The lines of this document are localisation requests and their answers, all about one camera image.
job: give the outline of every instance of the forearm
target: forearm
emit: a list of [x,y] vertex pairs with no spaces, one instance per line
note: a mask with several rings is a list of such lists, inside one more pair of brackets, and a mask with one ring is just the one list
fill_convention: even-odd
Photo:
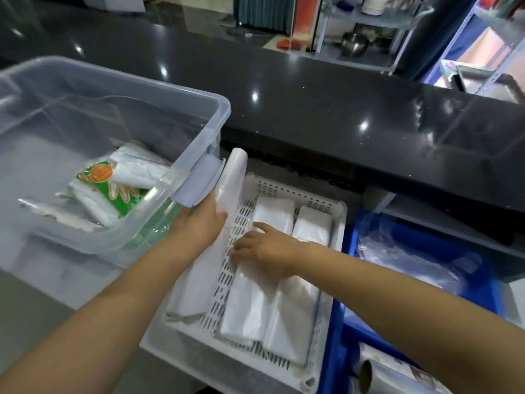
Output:
[[0,377],[0,392],[111,392],[189,257],[152,249]]
[[455,394],[474,387],[499,392],[516,379],[525,384],[520,372],[525,332],[495,314],[317,244],[305,245],[301,258],[297,275],[342,301]]

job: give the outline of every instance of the left arm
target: left arm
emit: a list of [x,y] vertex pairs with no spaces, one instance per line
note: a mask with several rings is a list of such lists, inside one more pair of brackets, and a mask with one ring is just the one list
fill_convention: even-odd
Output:
[[0,393],[111,392],[181,273],[220,233],[215,194],[174,219],[168,237],[0,376]]

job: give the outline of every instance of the black countertop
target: black countertop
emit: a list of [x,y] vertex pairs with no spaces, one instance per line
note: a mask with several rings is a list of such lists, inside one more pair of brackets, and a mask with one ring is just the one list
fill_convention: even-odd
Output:
[[232,105],[222,136],[234,143],[342,176],[357,166],[379,185],[395,178],[525,211],[521,105],[141,18],[34,0],[19,9],[24,19],[0,24],[4,58],[57,54],[219,93]]

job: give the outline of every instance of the gray plastic latch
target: gray plastic latch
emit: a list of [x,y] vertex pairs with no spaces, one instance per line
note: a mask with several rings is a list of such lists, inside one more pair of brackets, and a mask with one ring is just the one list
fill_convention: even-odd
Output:
[[171,199],[186,207],[198,205],[219,181],[226,159],[218,159],[205,153],[195,163],[193,171]]

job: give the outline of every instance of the metal bowl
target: metal bowl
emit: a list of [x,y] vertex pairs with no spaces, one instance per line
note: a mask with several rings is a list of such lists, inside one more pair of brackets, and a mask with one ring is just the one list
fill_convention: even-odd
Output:
[[360,33],[345,33],[341,41],[341,54],[345,57],[358,58],[364,54],[370,40]]

